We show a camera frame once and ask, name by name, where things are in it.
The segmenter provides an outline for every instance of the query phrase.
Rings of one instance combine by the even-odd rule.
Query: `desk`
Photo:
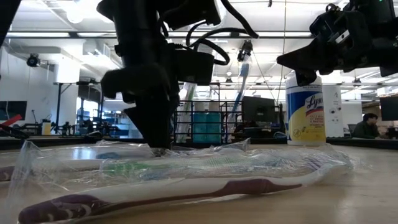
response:
[[[254,145],[281,148],[284,145]],[[358,169],[331,184],[281,192],[261,197],[231,196],[202,203],[134,208],[100,221],[78,223],[287,223],[287,224],[382,224],[398,220],[398,152],[382,149],[334,146],[336,150],[363,160],[369,169]],[[72,154],[65,152],[65,158]],[[6,196],[0,186],[0,197]]]

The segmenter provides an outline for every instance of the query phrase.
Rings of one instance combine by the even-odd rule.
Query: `toothbrush package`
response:
[[[353,169],[350,157],[329,145],[249,149],[248,143],[178,148],[150,158],[65,161],[26,142],[12,174],[5,221],[57,222],[152,203],[269,194],[316,184]]]

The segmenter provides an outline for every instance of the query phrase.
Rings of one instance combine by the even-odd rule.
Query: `camera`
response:
[[[38,54],[30,54],[30,57],[26,61],[27,66],[37,68],[40,66],[40,59]]]

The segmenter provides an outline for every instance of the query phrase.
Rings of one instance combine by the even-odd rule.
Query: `plastic packaging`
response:
[[[195,91],[197,88],[197,84],[195,83],[184,83],[182,90],[180,90],[180,98],[181,100],[193,100],[193,96],[195,95]],[[191,102],[184,102],[181,107],[178,107],[180,111],[190,111],[191,110]],[[181,112],[178,113],[178,122],[190,122],[191,121],[191,112]],[[176,127],[177,133],[188,133],[190,124],[183,123],[178,124]],[[177,135],[177,143],[184,143],[187,141],[187,134],[178,134]]]
[[[208,143],[221,143],[221,113],[218,102],[209,103],[209,113],[206,116],[206,132]]]
[[[196,143],[207,142],[206,134],[206,117],[205,104],[202,102],[195,102],[195,112],[193,114],[193,136],[192,140]]]
[[[61,161],[27,142],[2,217],[5,224],[43,223],[107,215],[150,203],[266,194],[338,177],[353,167],[346,154],[329,145],[247,151],[239,149],[243,145],[139,161],[107,159],[98,166],[99,161]]]
[[[286,80],[289,134],[287,143],[294,146],[326,144],[322,80],[298,86],[295,75]]]
[[[242,101],[244,92],[247,88],[247,79],[249,76],[250,68],[251,68],[252,60],[248,55],[244,56],[244,60],[242,63],[241,71],[238,77],[238,84],[235,86],[236,96],[235,96],[235,104],[232,108],[231,112],[237,112],[239,108],[239,102]],[[231,142],[231,133],[234,132],[234,124],[233,121],[235,119],[236,113],[229,113],[227,117],[227,129],[228,129],[228,142]]]

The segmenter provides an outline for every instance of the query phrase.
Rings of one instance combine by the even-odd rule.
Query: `ceiling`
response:
[[[273,0],[272,7],[268,7],[268,1],[260,0],[229,0],[230,3],[248,20],[254,30],[259,32],[308,32],[309,25],[314,19],[325,11],[329,0]],[[335,4],[345,5],[347,0],[332,0]],[[107,18],[99,15],[95,11],[99,0],[23,0],[14,18],[11,31],[63,31],[63,32],[99,32],[114,31],[114,24]],[[241,24],[230,14],[226,13],[219,27],[242,27]],[[239,65],[236,61],[237,50],[242,45],[245,37],[241,39],[223,39],[218,37],[217,43],[229,53],[231,63],[227,66],[216,66],[214,69],[213,81],[224,82],[227,72],[231,72],[234,79],[239,73]],[[11,45],[18,46],[56,46],[67,51],[73,57],[85,61],[84,55],[80,50],[76,50],[77,45],[81,45],[83,39],[11,39]],[[98,39],[97,42],[114,46],[117,44],[115,38]],[[172,42],[184,44],[183,39],[172,38]],[[276,58],[287,52],[304,47],[310,43],[308,38],[295,39],[257,39],[253,40],[254,54],[252,55],[252,67],[250,71],[250,82],[280,82],[291,72],[289,68],[282,68],[276,64]],[[112,58],[116,63],[121,63],[120,59],[113,52]],[[89,64],[92,70],[101,77],[109,68],[94,63]],[[350,73],[334,72],[330,76],[325,76],[324,82],[352,82],[355,77],[361,77],[366,82],[383,82],[384,78],[379,78],[378,68],[357,69]],[[374,86],[363,88],[363,90],[374,90]]]

